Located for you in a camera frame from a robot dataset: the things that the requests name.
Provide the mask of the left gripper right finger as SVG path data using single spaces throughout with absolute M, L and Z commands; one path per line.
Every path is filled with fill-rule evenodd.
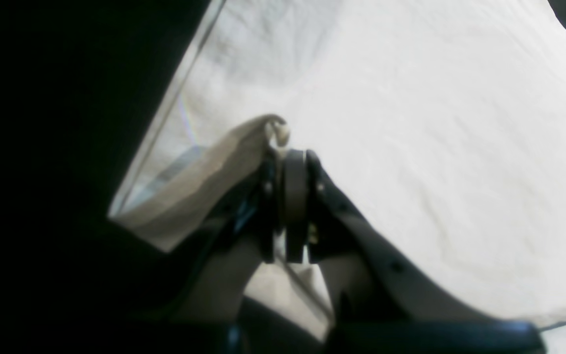
M 433 282 L 371 226 L 312 150 L 285 156 L 286 257 L 316 264 L 333 308 L 325 354 L 541 354 L 527 321 L 498 320 Z

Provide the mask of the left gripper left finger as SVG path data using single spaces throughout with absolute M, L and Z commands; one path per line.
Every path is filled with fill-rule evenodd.
M 278 157 L 231 188 L 200 226 L 166 257 L 172 291 L 165 320 L 222 324 L 236 320 L 254 272 L 273 256 Z

